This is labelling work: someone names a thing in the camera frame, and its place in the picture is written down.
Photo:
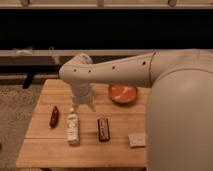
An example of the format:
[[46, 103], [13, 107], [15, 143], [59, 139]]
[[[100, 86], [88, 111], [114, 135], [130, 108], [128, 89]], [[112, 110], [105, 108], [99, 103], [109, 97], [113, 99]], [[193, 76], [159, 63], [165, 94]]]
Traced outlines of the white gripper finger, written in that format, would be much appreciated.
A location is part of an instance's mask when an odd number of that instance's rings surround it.
[[79, 104], [73, 103], [72, 107], [73, 107], [73, 110], [76, 112], [79, 108]]
[[93, 102], [89, 102], [88, 106], [93, 112], [96, 112], [96, 108]]

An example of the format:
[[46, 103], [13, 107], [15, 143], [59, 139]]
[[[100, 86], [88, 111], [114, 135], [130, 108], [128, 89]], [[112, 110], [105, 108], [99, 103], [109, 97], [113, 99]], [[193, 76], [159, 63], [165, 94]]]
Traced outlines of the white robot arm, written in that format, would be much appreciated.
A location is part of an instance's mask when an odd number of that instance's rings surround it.
[[92, 104], [92, 83], [146, 87], [147, 171], [213, 171], [213, 53], [154, 51], [95, 64], [85, 53], [59, 70], [75, 106]]

